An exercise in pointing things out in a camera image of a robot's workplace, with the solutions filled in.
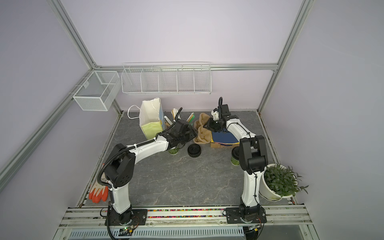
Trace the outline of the brown pulp cup carrier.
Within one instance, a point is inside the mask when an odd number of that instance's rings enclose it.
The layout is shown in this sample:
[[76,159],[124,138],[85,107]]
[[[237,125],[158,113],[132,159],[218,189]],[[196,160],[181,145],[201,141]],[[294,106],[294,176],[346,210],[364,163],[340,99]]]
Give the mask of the brown pulp cup carrier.
[[206,113],[200,113],[199,118],[194,122],[194,128],[197,131],[197,136],[193,139],[195,144],[204,145],[210,144],[212,141],[212,132],[204,125],[209,121],[210,116]]

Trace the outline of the green paper coffee cup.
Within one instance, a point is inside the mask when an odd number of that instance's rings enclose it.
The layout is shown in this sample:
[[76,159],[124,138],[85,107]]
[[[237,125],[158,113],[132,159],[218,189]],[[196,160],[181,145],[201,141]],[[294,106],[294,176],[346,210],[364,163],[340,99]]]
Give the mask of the green paper coffee cup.
[[234,147],[232,148],[231,152],[231,163],[234,166],[239,166],[240,165],[240,147]]

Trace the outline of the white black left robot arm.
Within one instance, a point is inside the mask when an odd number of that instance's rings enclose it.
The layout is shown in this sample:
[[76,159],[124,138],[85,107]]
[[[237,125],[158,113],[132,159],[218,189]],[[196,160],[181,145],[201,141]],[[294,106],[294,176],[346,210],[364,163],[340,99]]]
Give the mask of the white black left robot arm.
[[97,183],[107,187],[111,201],[108,214],[115,214],[119,225],[132,222],[129,182],[133,178],[135,164],[160,152],[179,150],[197,136],[193,126],[179,118],[181,111],[182,108],[177,111],[173,124],[157,133],[154,138],[130,146],[116,145],[100,169]]

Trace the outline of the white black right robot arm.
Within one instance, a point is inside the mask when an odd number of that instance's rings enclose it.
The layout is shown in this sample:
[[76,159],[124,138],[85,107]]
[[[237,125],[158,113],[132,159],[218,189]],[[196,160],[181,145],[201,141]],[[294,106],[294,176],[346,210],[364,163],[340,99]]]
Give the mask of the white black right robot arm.
[[223,98],[218,100],[218,107],[204,128],[213,133],[231,133],[239,143],[239,163],[244,173],[244,187],[239,205],[239,217],[244,223],[256,221],[266,223],[266,214],[260,204],[259,190],[263,173],[268,165],[265,137],[248,130],[241,120],[232,115]]

